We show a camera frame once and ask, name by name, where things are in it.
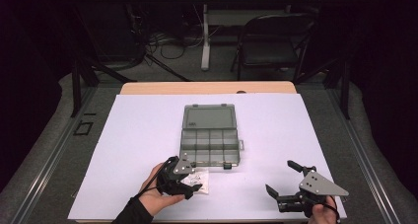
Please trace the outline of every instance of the gray carpet floor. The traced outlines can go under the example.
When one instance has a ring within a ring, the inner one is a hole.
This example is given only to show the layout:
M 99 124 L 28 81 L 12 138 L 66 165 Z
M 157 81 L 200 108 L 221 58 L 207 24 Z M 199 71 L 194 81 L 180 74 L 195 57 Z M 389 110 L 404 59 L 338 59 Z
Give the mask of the gray carpet floor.
M 159 50 L 158 48 L 154 53 L 156 57 L 177 73 L 193 81 L 236 80 L 236 74 L 229 71 L 235 53 L 233 46 L 214 44 L 210 58 L 211 67 L 205 72 L 200 70 L 200 46 L 186 48 L 182 57 L 171 60 L 164 59 Z M 179 56 L 182 49 L 165 45 L 163 51 L 166 55 Z M 178 78 L 149 61 L 120 73 L 141 82 L 179 81 Z M 285 72 L 248 71 L 244 72 L 243 80 L 290 80 L 292 74 L 292 69 Z M 21 221 L 15 219 L 14 223 L 74 223 L 66 219 L 67 215 L 87 171 L 111 105 L 121 87 L 108 75 L 101 72 L 98 72 L 98 75 L 101 84 L 93 91 L 87 89 L 92 91 L 93 95 L 84 102 L 82 114 L 75 119 L 70 118 L 71 77 L 68 75 L 60 81 L 63 94 L 55 115 L 21 168 L 0 194 L 0 223 L 12 223 L 32 185 L 36 184 L 39 172 L 44 168 L 44 164 L 50 161 L 53 150 L 63 140 L 64 151 L 58 157 L 56 165 L 51 168 L 51 176 L 45 179 L 45 186 L 39 189 L 41 195 L 33 200 L 33 205 L 25 212 L 24 218 Z M 309 82 L 298 85 L 297 91 L 305 101 L 335 182 L 350 191 L 350 196 L 344 203 L 348 218 L 343 220 L 343 223 L 388 223 L 359 166 L 353 148 L 352 134 L 345 127 L 347 121 L 341 118 L 340 111 L 335 107 L 335 99 L 332 97 L 334 91 L 325 90 L 320 83 L 322 79 L 323 75 L 316 75 Z M 349 123 L 355 128 L 383 184 L 387 199 L 399 218 L 392 223 L 415 223 L 418 220 L 417 200 L 399 182 L 375 144 L 364 112 L 361 92 L 353 84 L 350 87 L 349 113 L 351 115 Z M 92 124 L 88 135 L 74 135 L 75 126 L 73 126 L 71 133 L 63 137 L 68 124 L 78 124 L 80 121 Z

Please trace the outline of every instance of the transparent gray plastic box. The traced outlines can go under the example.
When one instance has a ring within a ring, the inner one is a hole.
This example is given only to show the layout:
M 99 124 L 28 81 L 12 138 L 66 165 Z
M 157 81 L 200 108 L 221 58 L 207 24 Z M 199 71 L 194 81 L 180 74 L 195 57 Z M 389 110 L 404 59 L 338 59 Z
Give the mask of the transparent gray plastic box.
M 184 107 L 180 154 L 196 167 L 231 169 L 240 163 L 235 106 L 190 105 Z

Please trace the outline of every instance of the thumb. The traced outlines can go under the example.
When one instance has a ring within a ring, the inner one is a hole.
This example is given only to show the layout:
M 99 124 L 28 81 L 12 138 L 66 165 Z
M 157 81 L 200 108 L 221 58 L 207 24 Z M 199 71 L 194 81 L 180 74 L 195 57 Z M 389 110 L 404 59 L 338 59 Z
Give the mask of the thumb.
M 316 223 L 326 223 L 325 216 L 323 215 L 323 205 L 317 204 L 313 207 L 313 218 Z
M 163 196 L 162 203 L 164 207 L 168 207 L 182 200 L 184 200 L 184 195 Z

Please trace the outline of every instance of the wooden tabletop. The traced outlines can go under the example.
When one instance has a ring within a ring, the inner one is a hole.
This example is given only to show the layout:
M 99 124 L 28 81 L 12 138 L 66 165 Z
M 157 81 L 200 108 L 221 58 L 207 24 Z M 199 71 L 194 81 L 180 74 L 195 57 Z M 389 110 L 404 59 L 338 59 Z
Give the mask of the wooden tabletop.
M 296 94 L 291 82 L 153 82 L 126 83 L 120 95 L 187 95 L 187 94 L 235 94 L 289 93 Z

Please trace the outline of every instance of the hand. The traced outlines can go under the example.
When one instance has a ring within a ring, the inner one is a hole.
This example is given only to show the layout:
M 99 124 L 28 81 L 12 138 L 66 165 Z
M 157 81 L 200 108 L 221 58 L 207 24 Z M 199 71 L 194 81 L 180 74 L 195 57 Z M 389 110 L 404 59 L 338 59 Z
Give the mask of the hand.
M 326 197 L 326 204 L 336 208 L 336 204 L 332 197 Z M 324 207 L 322 204 L 317 204 L 313 207 L 313 215 L 308 224 L 335 224 L 337 215 L 331 209 Z
M 145 188 L 147 183 L 157 174 L 158 170 L 163 166 L 163 164 L 157 165 L 153 171 L 151 172 L 148 179 L 142 184 L 140 191 Z M 148 188 L 151 188 L 148 191 L 145 191 L 140 197 L 139 201 L 145 206 L 147 211 L 152 215 L 155 216 L 159 213 L 163 208 L 168 207 L 170 205 L 176 204 L 182 200 L 184 200 L 184 195 L 173 195 L 173 196 L 162 196 L 156 188 L 157 186 L 157 179 L 154 179 L 151 185 Z

